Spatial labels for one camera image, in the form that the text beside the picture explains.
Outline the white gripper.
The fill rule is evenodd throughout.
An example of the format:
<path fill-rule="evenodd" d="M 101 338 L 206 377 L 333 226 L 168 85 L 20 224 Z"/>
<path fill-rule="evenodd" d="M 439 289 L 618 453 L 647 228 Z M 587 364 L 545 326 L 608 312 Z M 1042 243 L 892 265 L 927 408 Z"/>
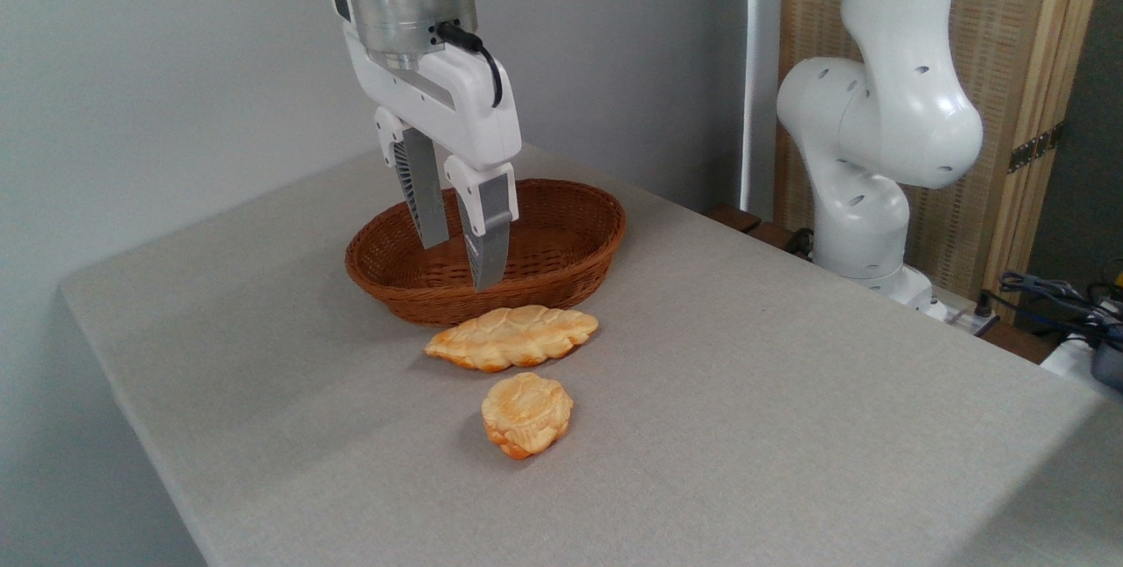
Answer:
<path fill-rule="evenodd" d="M 380 106 L 383 158 L 396 171 L 422 247 L 449 239 L 436 141 L 453 154 L 444 170 L 460 205 L 474 289 L 493 287 L 503 278 L 511 225 L 520 218 L 513 166 L 506 162 L 521 150 L 522 138 L 505 68 L 454 46 L 424 54 L 414 70 L 389 68 L 369 58 L 349 0 L 334 0 L 334 7 L 344 19 L 358 83 Z"/>

